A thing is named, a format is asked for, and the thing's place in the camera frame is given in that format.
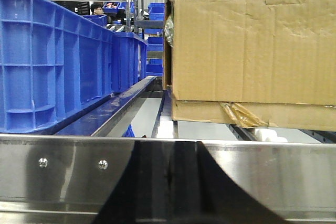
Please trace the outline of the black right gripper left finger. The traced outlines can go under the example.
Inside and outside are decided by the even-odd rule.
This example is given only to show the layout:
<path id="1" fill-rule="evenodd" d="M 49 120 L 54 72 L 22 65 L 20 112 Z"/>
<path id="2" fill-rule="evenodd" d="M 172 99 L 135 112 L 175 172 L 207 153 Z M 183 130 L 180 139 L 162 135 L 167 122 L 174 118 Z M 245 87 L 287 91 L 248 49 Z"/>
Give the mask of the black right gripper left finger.
<path id="1" fill-rule="evenodd" d="M 161 142 L 136 141 L 130 160 L 93 223 L 167 223 Z"/>

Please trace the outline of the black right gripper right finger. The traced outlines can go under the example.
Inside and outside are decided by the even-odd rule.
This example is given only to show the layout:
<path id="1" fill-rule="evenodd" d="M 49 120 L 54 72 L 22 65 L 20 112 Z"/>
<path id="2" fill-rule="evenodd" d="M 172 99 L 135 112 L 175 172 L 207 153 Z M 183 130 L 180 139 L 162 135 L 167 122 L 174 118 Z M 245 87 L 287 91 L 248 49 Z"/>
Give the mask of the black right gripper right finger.
<path id="1" fill-rule="evenodd" d="M 239 187 L 202 142 L 173 148 L 169 223 L 287 223 Z"/>

